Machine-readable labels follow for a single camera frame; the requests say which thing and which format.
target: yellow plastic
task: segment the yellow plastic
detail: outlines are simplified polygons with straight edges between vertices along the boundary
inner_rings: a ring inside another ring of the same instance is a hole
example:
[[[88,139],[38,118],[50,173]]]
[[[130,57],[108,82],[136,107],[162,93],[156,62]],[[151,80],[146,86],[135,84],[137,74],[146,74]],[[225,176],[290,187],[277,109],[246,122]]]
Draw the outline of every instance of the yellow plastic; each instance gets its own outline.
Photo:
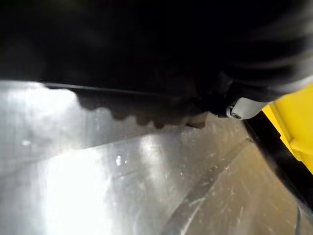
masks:
[[[287,148],[313,174],[313,84],[271,103],[263,112]]]

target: scratch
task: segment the scratch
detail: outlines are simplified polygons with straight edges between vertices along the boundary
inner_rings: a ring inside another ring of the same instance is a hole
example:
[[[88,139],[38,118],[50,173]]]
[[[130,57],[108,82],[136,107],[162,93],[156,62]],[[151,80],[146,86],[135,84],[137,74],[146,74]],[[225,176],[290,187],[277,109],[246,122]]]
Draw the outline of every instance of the scratch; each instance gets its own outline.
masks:
[[[250,191],[248,190],[248,188],[247,188],[246,185],[244,184],[243,180],[240,179],[240,181],[241,181],[241,183],[243,184],[243,186],[244,186],[244,188],[245,188],[247,194],[250,196]]]
[[[279,208],[270,200],[269,203],[275,208],[275,210],[279,211]]]
[[[202,201],[204,201],[204,199],[205,199],[204,197],[198,198],[198,199],[194,200],[193,202],[189,203],[189,206],[191,207],[194,204],[197,204],[198,202],[202,202]]]
[[[243,215],[243,212],[244,212],[244,208],[243,208],[243,207],[241,207],[241,208],[240,208],[239,217],[241,217],[241,216]]]
[[[180,235],[185,235],[190,224],[191,224],[191,221],[193,220],[193,218],[196,216],[198,210],[200,209],[200,207],[202,206],[204,200],[201,200],[200,203],[197,205],[197,207],[195,208],[195,210],[192,212],[191,216],[188,218],[188,221],[187,223],[185,224],[185,226],[181,229],[180,231]]]

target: metal floor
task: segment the metal floor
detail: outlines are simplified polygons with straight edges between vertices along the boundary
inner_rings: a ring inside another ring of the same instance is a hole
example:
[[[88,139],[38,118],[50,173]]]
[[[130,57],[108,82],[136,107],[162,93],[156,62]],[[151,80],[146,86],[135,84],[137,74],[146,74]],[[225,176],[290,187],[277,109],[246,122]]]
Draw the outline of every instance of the metal floor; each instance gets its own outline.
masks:
[[[1,235],[313,232],[239,121],[38,83],[0,82],[0,99]]]

